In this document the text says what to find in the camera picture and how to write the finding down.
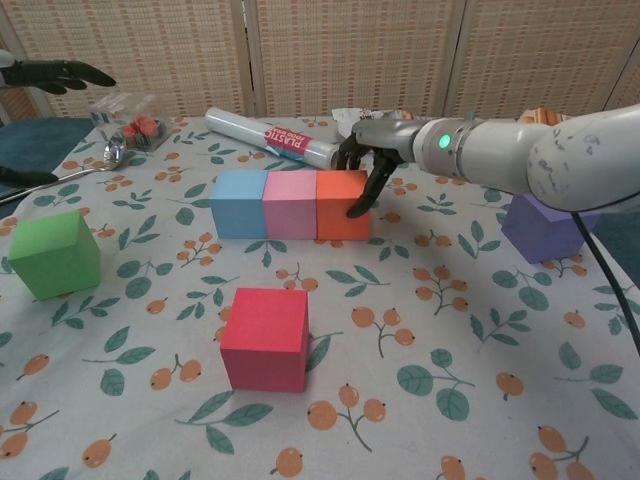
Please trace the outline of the bamboo folding screen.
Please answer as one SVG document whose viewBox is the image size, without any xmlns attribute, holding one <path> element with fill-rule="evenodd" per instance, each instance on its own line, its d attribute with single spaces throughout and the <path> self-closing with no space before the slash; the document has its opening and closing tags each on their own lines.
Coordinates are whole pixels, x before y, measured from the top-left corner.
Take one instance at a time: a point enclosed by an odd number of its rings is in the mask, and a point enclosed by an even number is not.
<svg viewBox="0 0 640 480">
<path fill-rule="evenodd" d="M 0 0 L 0 48 L 87 62 L 176 116 L 640 103 L 640 0 Z"/>
</svg>

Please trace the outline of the orange biscuit box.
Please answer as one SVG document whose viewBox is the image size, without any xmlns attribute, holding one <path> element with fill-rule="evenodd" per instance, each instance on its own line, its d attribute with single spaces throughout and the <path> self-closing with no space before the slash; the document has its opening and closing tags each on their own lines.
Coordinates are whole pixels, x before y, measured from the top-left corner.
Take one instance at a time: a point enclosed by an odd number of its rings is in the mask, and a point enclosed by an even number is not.
<svg viewBox="0 0 640 480">
<path fill-rule="evenodd" d="M 571 119 L 569 115 L 538 107 L 524 111 L 518 121 L 520 123 L 537 123 L 553 126 L 569 119 Z"/>
</svg>

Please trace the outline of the blue cube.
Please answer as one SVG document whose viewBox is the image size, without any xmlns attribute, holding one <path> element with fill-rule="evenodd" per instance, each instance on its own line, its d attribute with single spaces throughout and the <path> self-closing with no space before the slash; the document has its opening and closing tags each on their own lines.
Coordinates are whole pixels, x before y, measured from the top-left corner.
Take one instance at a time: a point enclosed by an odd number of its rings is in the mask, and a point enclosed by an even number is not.
<svg viewBox="0 0 640 480">
<path fill-rule="evenodd" d="M 263 170 L 227 170 L 217 176 L 210 208 L 219 238 L 267 238 L 262 203 L 267 176 Z"/>
</svg>

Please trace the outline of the metal ladle spoon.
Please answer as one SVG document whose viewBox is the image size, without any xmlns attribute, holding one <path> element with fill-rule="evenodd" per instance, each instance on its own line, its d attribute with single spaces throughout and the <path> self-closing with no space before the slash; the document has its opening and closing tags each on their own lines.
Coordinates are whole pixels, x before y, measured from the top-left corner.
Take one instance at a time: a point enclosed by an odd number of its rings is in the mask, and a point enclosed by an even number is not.
<svg viewBox="0 0 640 480">
<path fill-rule="evenodd" d="M 44 171 L 17 171 L 7 167 L 0 167 L 0 184 L 17 187 L 17 190 L 13 193 L 0 195 L 0 205 L 21 199 L 37 190 L 76 180 L 92 173 L 115 170 L 124 164 L 125 155 L 124 138 L 120 135 L 114 135 L 105 146 L 103 165 L 100 167 L 92 167 L 61 177 Z"/>
</svg>

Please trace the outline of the clear bag red items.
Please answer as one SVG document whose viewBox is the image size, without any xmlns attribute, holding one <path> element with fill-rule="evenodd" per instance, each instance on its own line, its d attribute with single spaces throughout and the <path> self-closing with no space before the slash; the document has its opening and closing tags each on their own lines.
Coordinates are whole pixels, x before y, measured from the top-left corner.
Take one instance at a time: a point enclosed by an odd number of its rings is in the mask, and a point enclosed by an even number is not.
<svg viewBox="0 0 640 480">
<path fill-rule="evenodd" d="M 173 131 L 159 98 L 153 94 L 111 93 L 91 105 L 90 118 L 100 137 L 121 137 L 126 148 L 155 151 Z"/>
</svg>

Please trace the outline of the green cube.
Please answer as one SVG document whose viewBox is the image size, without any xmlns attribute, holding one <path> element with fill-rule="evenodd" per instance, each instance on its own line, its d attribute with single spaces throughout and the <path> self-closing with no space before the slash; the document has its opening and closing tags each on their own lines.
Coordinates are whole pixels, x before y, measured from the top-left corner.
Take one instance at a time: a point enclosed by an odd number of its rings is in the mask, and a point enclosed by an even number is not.
<svg viewBox="0 0 640 480">
<path fill-rule="evenodd" d="M 93 288 L 101 280 L 100 249 L 77 210 L 20 223 L 8 263 L 38 300 Z"/>
</svg>

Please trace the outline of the floral tablecloth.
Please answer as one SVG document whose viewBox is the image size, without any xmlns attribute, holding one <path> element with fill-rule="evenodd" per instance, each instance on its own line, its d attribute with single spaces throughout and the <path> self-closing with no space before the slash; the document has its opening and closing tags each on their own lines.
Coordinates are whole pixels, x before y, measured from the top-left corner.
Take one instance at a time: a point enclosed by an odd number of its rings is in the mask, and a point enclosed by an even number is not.
<svg viewBox="0 0 640 480">
<path fill-rule="evenodd" d="M 640 357 L 587 248 L 530 264 L 508 195 L 412 166 L 368 241 L 218 237 L 221 172 L 293 168 L 181 118 L 0 207 L 0 480 L 640 480 Z M 38 300 L 14 231 L 74 210 L 100 283 Z M 241 287 L 308 293 L 302 393 L 231 387 Z"/>
</svg>

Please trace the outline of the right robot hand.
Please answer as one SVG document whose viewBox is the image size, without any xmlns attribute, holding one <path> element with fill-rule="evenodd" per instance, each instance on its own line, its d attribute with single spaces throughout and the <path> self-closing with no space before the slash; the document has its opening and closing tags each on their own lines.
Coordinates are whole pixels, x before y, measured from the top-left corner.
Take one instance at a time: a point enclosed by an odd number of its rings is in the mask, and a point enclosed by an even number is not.
<svg viewBox="0 0 640 480">
<path fill-rule="evenodd" d="M 426 124 L 422 120 L 363 119 L 356 122 L 350 135 L 339 145 L 332 166 L 336 170 L 358 170 L 362 158 L 373 153 L 373 170 L 355 204 L 346 216 L 359 218 L 367 213 L 396 168 L 414 163 L 413 142 Z"/>
</svg>

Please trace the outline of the plastic wrap roll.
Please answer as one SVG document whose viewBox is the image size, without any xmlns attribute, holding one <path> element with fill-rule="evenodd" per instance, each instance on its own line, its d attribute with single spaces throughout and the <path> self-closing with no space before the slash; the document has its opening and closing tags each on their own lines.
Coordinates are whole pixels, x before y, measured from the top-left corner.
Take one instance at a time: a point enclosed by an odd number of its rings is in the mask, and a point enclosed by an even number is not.
<svg viewBox="0 0 640 480">
<path fill-rule="evenodd" d="M 207 110 L 204 120 L 211 131 L 266 150 L 276 156 L 320 170 L 338 168 L 338 146 L 335 144 L 314 140 L 302 133 L 272 126 L 216 107 Z"/>
</svg>

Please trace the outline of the crumpled snack bag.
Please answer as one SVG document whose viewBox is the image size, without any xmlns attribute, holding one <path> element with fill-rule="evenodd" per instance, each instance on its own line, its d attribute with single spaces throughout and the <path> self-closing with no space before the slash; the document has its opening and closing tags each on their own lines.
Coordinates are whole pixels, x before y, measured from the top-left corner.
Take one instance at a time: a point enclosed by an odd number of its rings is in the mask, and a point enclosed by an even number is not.
<svg viewBox="0 0 640 480">
<path fill-rule="evenodd" d="M 332 110 L 332 118 L 337 123 L 339 135 L 346 139 L 351 135 L 355 123 L 363 119 L 390 118 L 395 120 L 415 120 L 411 112 L 401 109 L 370 110 L 366 108 L 338 108 Z"/>
</svg>

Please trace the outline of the pink cube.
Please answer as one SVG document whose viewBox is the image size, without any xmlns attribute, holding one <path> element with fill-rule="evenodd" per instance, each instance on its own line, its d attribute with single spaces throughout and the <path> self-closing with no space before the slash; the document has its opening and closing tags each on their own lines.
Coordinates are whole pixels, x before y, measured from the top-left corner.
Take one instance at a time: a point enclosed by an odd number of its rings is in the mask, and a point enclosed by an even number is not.
<svg viewBox="0 0 640 480">
<path fill-rule="evenodd" d="M 263 194 L 263 208 L 269 239 L 315 239 L 316 172 L 270 172 Z"/>
</svg>

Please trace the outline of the orange cube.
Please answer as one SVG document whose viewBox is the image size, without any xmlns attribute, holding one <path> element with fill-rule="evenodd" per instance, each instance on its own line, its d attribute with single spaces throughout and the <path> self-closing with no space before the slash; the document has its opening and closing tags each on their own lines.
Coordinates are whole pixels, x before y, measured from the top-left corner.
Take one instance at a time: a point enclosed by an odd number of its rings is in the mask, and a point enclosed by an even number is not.
<svg viewBox="0 0 640 480">
<path fill-rule="evenodd" d="M 316 219 L 319 240 L 368 240 L 371 216 L 349 218 L 367 180 L 363 170 L 320 171 L 316 174 Z"/>
</svg>

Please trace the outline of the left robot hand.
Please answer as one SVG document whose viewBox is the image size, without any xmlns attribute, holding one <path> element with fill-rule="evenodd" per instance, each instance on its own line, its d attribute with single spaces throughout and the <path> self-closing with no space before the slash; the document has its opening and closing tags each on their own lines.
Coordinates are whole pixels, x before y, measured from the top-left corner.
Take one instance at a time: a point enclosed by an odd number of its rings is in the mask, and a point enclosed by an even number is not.
<svg viewBox="0 0 640 480">
<path fill-rule="evenodd" d="M 0 90 L 33 87 L 53 95 L 87 86 L 114 87 L 116 80 L 102 70 L 75 60 L 17 60 L 8 50 L 0 49 Z M 0 185 L 31 188 L 47 185 L 58 178 L 50 172 L 17 171 L 0 165 Z"/>
</svg>

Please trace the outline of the purple cube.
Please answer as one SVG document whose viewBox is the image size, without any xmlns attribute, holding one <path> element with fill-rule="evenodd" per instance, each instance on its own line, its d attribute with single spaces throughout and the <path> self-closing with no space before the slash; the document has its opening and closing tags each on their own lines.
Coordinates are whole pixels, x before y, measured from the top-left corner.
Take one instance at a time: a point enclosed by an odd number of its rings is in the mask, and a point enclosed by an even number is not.
<svg viewBox="0 0 640 480">
<path fill-rule="evenodd" d="M 584 244 L 569 213 L 551 209 L 531 194 L 512 198 L 502 232 L 530 264 L 574 256 Z"/>
</svg>

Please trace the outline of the red cube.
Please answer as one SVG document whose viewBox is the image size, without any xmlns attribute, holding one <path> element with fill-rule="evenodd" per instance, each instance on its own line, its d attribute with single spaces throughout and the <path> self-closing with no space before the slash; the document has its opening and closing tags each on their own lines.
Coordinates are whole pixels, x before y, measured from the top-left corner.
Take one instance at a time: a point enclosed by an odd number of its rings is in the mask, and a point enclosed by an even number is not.
<svg viewBox="0 0 640 480">
<path fill-rule="evenodd" d="M 301 393 L 309 348 L 308 294 L 239 288 L 220 343 L 235 390 Z"/>
</svg>

